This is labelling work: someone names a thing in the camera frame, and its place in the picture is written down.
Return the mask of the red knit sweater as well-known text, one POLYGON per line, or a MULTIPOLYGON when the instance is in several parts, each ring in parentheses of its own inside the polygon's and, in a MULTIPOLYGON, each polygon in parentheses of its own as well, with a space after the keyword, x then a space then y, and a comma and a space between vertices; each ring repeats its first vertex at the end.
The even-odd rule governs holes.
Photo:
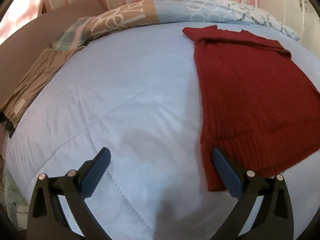
POLYGON ((225 189, 212 163, 215 148, 262 177, 319 150, 319 91, 278 41, 215 25, 183 33, 194 42, 209 191, 225 189))

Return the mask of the white quilted comforter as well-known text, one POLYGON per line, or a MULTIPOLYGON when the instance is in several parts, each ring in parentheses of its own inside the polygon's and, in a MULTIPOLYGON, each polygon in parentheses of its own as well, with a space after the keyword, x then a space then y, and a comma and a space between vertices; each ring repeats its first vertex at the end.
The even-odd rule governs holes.
POLYGON ((185 27, 204 23, 128 29, 67 61, 7 140, 5 161, 26 200, 39 174, 64 176, 106 147, 111 163, 86 203, 112 239, 212 237, 236 199, 207 190, 185 27))

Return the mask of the brown headboard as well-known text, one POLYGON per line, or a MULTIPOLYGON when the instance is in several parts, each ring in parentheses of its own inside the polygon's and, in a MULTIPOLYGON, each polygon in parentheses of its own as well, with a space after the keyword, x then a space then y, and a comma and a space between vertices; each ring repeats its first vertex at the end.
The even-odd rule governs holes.
POLYGON ((14 91, 44 48, 77 19, 98 16, 106 9, 99 0, 84 0, 49 11, 24 25, 1 44, 1 103, 14 91))

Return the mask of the green plaid cloth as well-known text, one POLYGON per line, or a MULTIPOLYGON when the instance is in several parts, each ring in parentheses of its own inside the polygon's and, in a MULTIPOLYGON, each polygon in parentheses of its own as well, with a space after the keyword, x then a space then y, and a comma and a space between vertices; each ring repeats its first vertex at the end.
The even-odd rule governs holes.
POLYGON ((84 45, 87 40, 86 27, 93 19, 94 16, 77 19, 52 43, 52 48, 58 51, 65 51, 84 45))

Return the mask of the white wardrobe with decals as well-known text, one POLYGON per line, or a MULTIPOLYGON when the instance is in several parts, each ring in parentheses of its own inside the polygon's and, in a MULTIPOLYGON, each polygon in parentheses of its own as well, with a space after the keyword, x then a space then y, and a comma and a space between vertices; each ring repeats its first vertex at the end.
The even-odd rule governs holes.
POLYGON ((295 30, 299 42, 319 56, 319 15, 309 0, 259 0, 259 7, 295 30))

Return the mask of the patterned tan blue pillow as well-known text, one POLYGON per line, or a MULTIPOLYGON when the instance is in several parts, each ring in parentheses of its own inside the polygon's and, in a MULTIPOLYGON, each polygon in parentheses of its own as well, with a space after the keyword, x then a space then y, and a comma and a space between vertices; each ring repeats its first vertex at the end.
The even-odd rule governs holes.
POLYGON ((296 31, 268 12, 228 0, 142 0, 96 16, 86 25, 85 35, 95 40, 124 29, 176 22, 257 24, 299 40, 296 31))

